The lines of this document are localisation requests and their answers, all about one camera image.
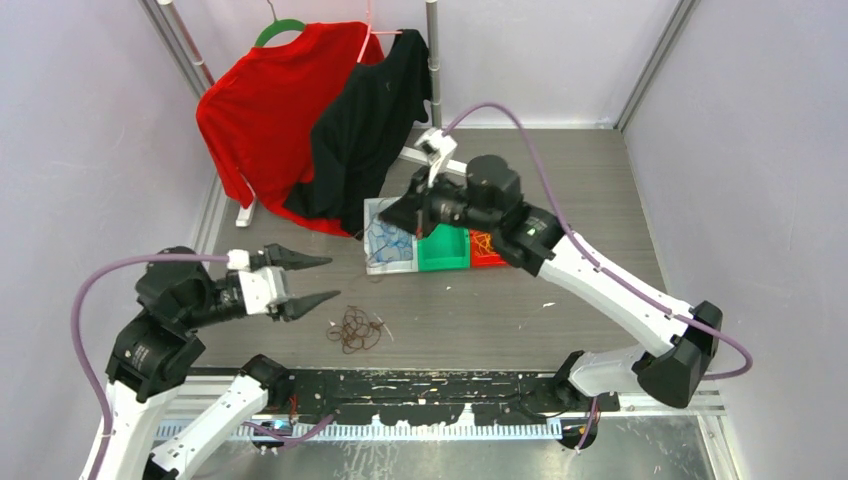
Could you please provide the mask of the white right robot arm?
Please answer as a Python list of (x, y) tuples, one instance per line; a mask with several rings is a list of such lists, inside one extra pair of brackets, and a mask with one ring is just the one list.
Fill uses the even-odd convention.
[(440, 225), (486, 232), (510, 266), (577, 295), (636, 339), (632, 348), (571, 353), (554, 377), (562, 407), (577, 411), (607, 392), (644, 392), (670, 407), (689, 405), (716, 354), (717, 306), (674, 303), (592, 252), (553, 213), (525, 201), (519, 174), (499, 156), (472, 159), (464, 184), (428, 176), (428, 168), (420, 168), (380, 220), (419, 238)]

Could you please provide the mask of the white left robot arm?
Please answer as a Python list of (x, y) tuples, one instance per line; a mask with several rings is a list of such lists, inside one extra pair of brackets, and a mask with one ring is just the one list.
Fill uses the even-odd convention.
[(277, 413), (293, 404), (293, 373), (258, 354), (187, 427), (155, 443), (165, 413), (204, 352), (200, 329), (253, 315), (291, 322), (332, 298), (331, 292), (297, 297), (287, 282), (291, 271), (324, 265), (322, 257), (278, 244), (234, 249), (217, 258), (227, 270), (220, 279), (209, 275), (207, 267), (214, 261), (184, 246), (138, 258), (145, 268), (135, 286), (141, 309), (117, 334), (105, 381), (92, 369), (80, 328), (84, 299), (104, 271), (79, 288), (72, 305), (72, 342), (101, 408), (83, 478), (190, 479), (238, 427), (263, 410)]

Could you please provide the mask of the white plastic bin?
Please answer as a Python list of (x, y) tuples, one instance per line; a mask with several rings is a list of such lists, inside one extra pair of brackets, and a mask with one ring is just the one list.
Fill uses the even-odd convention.
[(378, 214), (398, 197), (364, 200), (363, 249), (368, 275), (418, 272), (417, 240), (392, 225), (383, 223)]

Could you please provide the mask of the green plastic bin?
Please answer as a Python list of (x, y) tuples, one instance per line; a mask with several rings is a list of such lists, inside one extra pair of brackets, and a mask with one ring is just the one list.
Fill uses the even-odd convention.
[(418, 270), (423, 272), (469, 269), (469, 231), (440, 225), (428, 237), (417, 241), (417, 257)]

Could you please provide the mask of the white clothes rack stand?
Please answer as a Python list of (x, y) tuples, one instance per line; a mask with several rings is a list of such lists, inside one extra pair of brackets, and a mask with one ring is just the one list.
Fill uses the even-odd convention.
[[(359, 10), (362, 10), (362, 15), (357, 16), (355, 19), (351, 15), (342, 15), (342, 21), (362, 21), (365, 24), (365, 5), (366, 1), (342, 1), (343, 4), (353, 4), (358, 5), (362, 4), (362, 7)], [(427, 0), (420, 1), (424, 2), (424, 11), (426, 16), (426, 42), (429, 48), (429, 58), (428, 58), (428, 70), (431, 79), (432, 86), (432, 101), (430, 102), (430, 122), (433, 127), (444, 129), (446, 131), (447, 127), (443, 127), (443, 108), (442, 108), (442, 100), (443, 100), (443, 92), (441, 85), (441, 55), (440, 55), (440, 39), (439, 39), (439, 11), (438, 11), (438, 1), (435, 0)], [(373, 4), (373, 27), (375, 26), (374, 20), (374, 4)], [(280, 18), (293, 18), (297, 20), (302, 20), (296, 18), (298, 16), (304, 16), (305, 14), (297, 14), (294, 17), (284, 17), (278, 15)], [(400, 160), (405, 160), (408, 162), (426, 165), (426, 158), (423, 153), (415, 153), (411, 147), (403, 147), (398, 157)], [(458, 170), (463, 170), (463, 173), (450, 173), (454, 176), (462, 175), (466, 171), (465, 163), (457, 161), (456, 168)], [(238, 214), (235, 219), (235, 226), (238, 228), (247, 228), (250, 226), (254, 212), (256, 210), (256, 206), (259, 205), (258, 200), (252, 200), (252, 202), (247, 207), (239, 207)]]

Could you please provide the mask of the red plastic bin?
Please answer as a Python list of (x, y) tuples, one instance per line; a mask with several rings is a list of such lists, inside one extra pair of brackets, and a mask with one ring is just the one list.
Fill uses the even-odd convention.
[(470, 266), (474, 269), (504, 267), (508, 263), (495, 251), (490, 233), (470, 230)]

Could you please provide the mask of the black shirt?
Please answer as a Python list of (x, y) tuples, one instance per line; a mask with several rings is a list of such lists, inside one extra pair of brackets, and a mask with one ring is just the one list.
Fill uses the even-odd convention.
[(405, 29), (384, 60), (354, 67), (311, 129), (313, 179), (292, 188), (286, 210), (362, 238), (364, 201), (380, 194), (414, 124), (429, 121), (429, 54), (422, 34)]

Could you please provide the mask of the red shirt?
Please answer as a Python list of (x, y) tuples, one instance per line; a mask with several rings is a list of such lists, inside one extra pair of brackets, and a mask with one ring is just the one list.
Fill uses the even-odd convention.
[(311, 23), (291, 42), (253, 47), (201, 97), (196, 121), (225, 194), (262, 204), (307, 229), (340, 236), (337, 220), (308, 219), (285, 207), (313, 179), (310, 132), (359, 59), (384, 54), (362, 22)]

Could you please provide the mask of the pink clothes hanger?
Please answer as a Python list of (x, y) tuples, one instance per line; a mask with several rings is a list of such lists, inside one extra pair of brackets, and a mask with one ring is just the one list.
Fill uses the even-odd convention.
[(368, 49), (368, 45), (369, 45), (373, 36), (397, 36), (397, 35), (402, 34), (401, 30), (380, 31), (380, 30), (374, 30), (373, 29), (373, 12), (372, 12), (373, 4), (374, 4), (373, 0), (366, 0), (366, 2), (365, 2), (365, 5), (366, 5), (366, 8), (365, 8), (366, 33), (365, 33), (365, 36), (363, 38), (363, 42), (362, 42), (362, 45), (360, 47), (360, 50), (359, 50), (359, 53), (358, 53), (358, 56), (357, 56), (357, 59), (356, 59), (357, 63), (361, 63), (362, 60), (364, 59), (365, 53)]

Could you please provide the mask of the green clothes hanger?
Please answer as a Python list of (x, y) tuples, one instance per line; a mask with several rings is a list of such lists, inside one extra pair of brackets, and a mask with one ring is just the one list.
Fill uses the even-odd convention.
[(276, 36), (287, 32), (303, 32), (306, 28), (306, 23), (293, 18), (280, 18), (275, 9), (272, 0), (266, 0), (271, 15), (272, 22), (266, 26), (257, 36), (254, 46), (256, 48), (265, 47)]

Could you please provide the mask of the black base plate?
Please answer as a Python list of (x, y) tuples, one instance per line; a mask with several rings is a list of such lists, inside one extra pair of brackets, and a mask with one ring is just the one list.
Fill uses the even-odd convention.
[(541, 424), (559, 415), (583, 418), (589, 398), (552, 373), (534, 371), (282, 369), (247, 366), (239, 376), (269, 390), (265, 412), (308, 423), (449, 426), (470, 411), (475, 426)]

